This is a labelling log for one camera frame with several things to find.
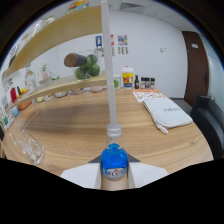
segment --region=white wall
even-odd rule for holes
[[[209,95],[211,95],[215,102],[224,112],[224,71],[223,66],[209,42],[200,35],[204,44],[209,64]]]
[[[187,81],[187,54],[182,33],[177,28],[152,17],[130,12],[110,12],[111,34],[115,39],[113,57],[114,74],[121,74],[125,66],[134,68],[139,77],[154,77],[156,87],[169,97],[183,98]],[[128,55],[118,54],[118,34],[128,35]],[[32,70],[40,72],[45,61],[50,70],[60,77],[73,75],[73,69],[64,66],[64,57],[70,52],[94,50],[95,36],[77,38],[45,52],[32,63]],[[1,73],[7,68],[8,61]],[[23,88],[25,69],[17,71],[13,77],[14,86]],[[3,91],[0,91],[0,106]]]

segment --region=table surface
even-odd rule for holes
[[[122,126],[122,145],[142,163],[161,167],[169,174],[189,165],[213,160],[209,145],[197,126],[169,129],[163,134],[130,89],[116,90],[117,122]],[[44,103],[27,130],[45,147],[45,157],[38,167],[60,176],[66,169],[85,165],[101,155],[106,147],[106,126],[110,123],[107,89],[80,95],[67,95]],[[12,127],[19,128],[35,114],[29,105],[21,111]],[[29,164],[19,147],[14,147],[8,135],[3,140],[9,160]],[[127,189],[127,176],[110,181],[102,177],[101,189]]]

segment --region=bottle label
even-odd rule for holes
[[[122,73],[124,87],[131,88],[133,83],[133,73]]]
[[[125,169],[122,168],[113,168],[113,169],[107,169],[107,176],[110,179],[118,179],[122,177],[125,173]]]

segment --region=wooden shelf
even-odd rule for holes
[[[102,33],[101,6],[74,11],[41,29],[19,52],[11,66],[3,73],[8,77],[24,68],[44,52],[66,41]]]
[[[17,102],[10,105],[10,109],[18,106],[19,104],[26,102],[31,99],[36,99],[37,97],[44,96],[50,93],[57,93],[62,91],[68,91],[73,89],[79,89],[79,88],[87,88],[92,86],[106,86],[106,74],[105,71],[102,71],[102,74],[96,78],[92,78],[89,80],[83,80],[83,81],[76,81],[75,76],[68,76],[62,79],[57,79],[51,82],[48,86],[39,86],[37,91],[34,93],[25,93],[22,95],[19,99],[17,99]]]

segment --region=door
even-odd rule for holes
[[[207,95],[209,85],[208,59],[198,33],[183,31],[188,58],[188,77],[184,100],[191,106],[198,93]]]

